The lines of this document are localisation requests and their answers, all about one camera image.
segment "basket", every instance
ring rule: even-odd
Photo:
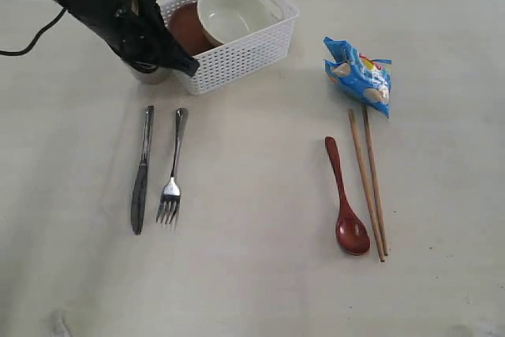
[[[163,3],[160,7],[165,25],[168,25],[170,16],[176,9],[196,1],[171,0]],[[191,94],[203,95],[286,57],[299,11],[288,0],[264,1],[271,9],[274,24],[232,43],[196,55],[200,68],[194,77],[175,73]]]

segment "butter knife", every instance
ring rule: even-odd
[[[133,233],[138,235],[144,224],[145,197],[148,189],[149,153],[151,152],[152,120],[155,106],[145,110],[144,133],[142,135],[142,155],[140,156],[139,169],[133,186],[132,207],[130,221]]]

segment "blue snack bag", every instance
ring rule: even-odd
[[[391,60],[370,60],[345,40],[334,41],[326,37],[324,44],[335,59],[335,63],[324,61],[326,74],[331,81],[389,118]]]

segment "metal fork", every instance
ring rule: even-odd
[[[188,121],[188,110],[186,108],[179,108],[175,112],[175,150],[174,150],[174,162],[172,163],[172,172],[170,174],[170,180],[163,187],[161,192],[161,199],[159,200],[158,214],[156,215],[156,222],[160,221],[163,223],[165,219],[165,224],[171,224],[174,217],[177,220],[179,214],[179,205],[181,203],[181,190],[176,183],[177,170],[179,163],[179,155],[181,154],[181,143],[182,137],[184,136],[184,130],[186,127],[186,122]]]

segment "red wooden spoon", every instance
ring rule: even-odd
[[[340,157],[337,143],[333,137],[326,137],[324,143],[326,144],[326,150],[330,157],[331,167],[333,167],[333,172],[335,173],[340,196],[340,212],[335,227],[337,241],[349,254],[360,256],[370,249],[370,238],[366,233],[365,225],[363,225],[354,214],[347,201],[342,171],[340,169]]]

